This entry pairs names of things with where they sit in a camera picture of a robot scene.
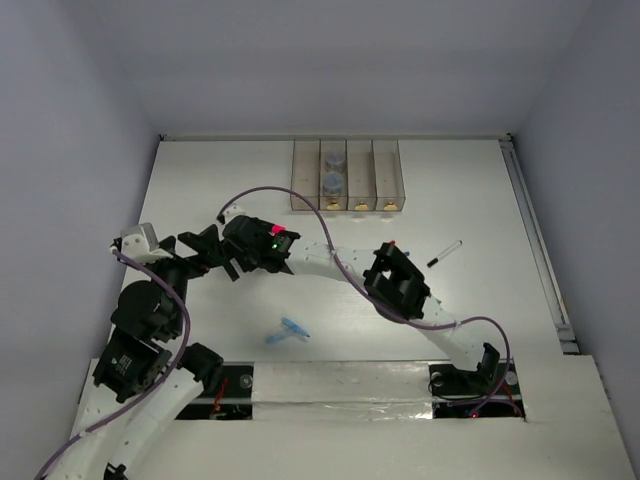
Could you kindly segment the pink black highlighter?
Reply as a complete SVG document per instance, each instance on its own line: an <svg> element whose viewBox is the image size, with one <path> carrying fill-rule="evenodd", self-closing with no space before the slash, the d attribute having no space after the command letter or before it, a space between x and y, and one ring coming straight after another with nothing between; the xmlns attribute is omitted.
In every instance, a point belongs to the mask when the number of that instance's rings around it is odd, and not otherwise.
<svg viewBox="0 0 640 480"><path fill-rule="evenodd" d="M287 232L287 229L284 226L276 225L276 224L271 226L270 233L273 236L279 235L281 233L286 233L286 232Z"/></svg>

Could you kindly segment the clear four-compartment organizer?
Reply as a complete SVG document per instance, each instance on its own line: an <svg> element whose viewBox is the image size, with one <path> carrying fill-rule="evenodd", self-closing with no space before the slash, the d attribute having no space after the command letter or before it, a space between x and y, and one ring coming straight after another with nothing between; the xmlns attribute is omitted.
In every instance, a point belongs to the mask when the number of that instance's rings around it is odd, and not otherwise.
<svg viewBox="0 0 640 480"><path fill-rule="evenodd" d="M322 194L324 153L344 152L345 187L339 197ZM400 212L406 194L399 142L376 139L296 139L293 143L290 206L294 211Z"/></svg>

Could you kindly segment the black cap whiteboard marker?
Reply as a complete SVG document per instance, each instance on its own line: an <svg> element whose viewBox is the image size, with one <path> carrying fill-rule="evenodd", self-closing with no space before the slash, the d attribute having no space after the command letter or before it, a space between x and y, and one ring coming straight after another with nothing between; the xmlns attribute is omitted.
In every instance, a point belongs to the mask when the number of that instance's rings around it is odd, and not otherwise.
<svg viewBox="0 0 640 480"><path fill-rule="evenodd" d="M463 245L463 241L462 240L457 240L455 242L453 242L451 245L449 245L448 247L446 247L443 251L441 251L440 253L438 253L436 256L434 256L431 260L429 260L427 262L427 267L428 268L433 268L436 264L440 263L442 260L444 260L447 256L449 256L450 254L452 254L455 250L457 250L458 248L460 248Z"/></svg>

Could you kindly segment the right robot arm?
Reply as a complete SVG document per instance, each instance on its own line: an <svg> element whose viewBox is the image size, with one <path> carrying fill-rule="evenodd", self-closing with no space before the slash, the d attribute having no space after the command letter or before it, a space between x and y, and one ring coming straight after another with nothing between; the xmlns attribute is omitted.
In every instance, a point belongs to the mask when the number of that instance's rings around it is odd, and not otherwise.
<svg viewBox="0 0 640 480"><path fill-rule="evenodd" d="M489 392L497 378L500 354L470 334L441 306L423 273L405 253L385 242L375 250L332 248L297 232L244 214L226 213L225 253L245 272L314 276L351 284L384 318L410 324L451 361L453 380L474 395Z"/></svg>

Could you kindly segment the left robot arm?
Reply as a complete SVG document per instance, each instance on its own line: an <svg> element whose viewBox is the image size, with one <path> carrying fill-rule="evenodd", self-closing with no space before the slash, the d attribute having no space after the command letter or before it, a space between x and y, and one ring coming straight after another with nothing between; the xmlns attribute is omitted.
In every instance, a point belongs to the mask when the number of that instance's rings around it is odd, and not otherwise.
<svg viewBox="0 0 640 480"><path fill-rule="evenodd" d="M145 279L126 286L111 336L83 393L70 439L41 467L40 479L136 479L176 416L221 383L223 359L189 340L187 286L230 266L216 226L158 240L143 223L110 246Z"/></svg>

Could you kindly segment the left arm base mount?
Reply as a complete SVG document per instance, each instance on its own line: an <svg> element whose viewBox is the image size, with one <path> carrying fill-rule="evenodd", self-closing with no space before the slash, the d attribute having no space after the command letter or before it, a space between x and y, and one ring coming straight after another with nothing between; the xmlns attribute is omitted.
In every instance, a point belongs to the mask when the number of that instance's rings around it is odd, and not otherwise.
<svg viewBox="0 0 640 480"><path fill-rule="evenodd" d="M177 420L233 421L253 417L254 365L225 364L218 386L191 401L177 415Z"/></svg>

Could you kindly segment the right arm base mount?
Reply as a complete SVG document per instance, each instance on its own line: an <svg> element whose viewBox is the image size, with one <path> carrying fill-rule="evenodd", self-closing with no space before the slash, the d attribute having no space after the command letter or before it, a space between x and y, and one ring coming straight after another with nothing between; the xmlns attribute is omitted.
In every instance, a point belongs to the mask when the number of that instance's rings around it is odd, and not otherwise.
<svg viewBox="0 0 640 480"><path fill-rule="evenodd" d="M465 380L450 364L431 364L429 373L434 419L526 418L513 362L501 362L488 386Z"/></svg>

